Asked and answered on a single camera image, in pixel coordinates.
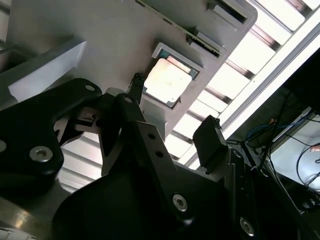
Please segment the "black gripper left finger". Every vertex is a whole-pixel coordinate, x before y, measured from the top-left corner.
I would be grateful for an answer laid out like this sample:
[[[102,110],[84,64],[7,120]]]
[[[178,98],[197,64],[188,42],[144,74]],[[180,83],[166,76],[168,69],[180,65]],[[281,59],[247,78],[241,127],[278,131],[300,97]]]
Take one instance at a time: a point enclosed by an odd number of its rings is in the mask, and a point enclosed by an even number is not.
[[[160,204],[174,223],[188,226],[193,212],[183,197],[178,170],[157,128],[140,109],[144,79],[128,92],[102,93],[76,78],[0,113],[0,190],[7,195],[41,195],[64,163],[62,146],[85,132],[97,133],[105,177],[133,166],[149,176]]]

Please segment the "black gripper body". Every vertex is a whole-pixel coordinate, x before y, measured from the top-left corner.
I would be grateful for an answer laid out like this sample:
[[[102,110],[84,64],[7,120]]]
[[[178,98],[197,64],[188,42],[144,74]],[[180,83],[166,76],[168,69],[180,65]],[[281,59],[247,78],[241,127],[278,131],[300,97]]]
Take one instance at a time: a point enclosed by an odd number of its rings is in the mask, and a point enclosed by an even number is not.
[[[182,196],[192,210],[179,226],[164,212],[152,181],[128,165],[66,198],[51,227],[53,240],[234,240],[222,186],[202,173],[176,165]]]

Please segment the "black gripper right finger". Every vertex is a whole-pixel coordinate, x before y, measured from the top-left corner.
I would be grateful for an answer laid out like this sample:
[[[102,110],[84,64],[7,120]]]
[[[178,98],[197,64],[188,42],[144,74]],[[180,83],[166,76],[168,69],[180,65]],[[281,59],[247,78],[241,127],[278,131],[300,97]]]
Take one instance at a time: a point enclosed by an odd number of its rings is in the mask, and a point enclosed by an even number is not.
[[[221,198],[233,229],[242,240],[261,240],[263,236],[249,166],[243,155],[227,144],[220,121],[208,116],[192,139],[201,167],[222,190]]]

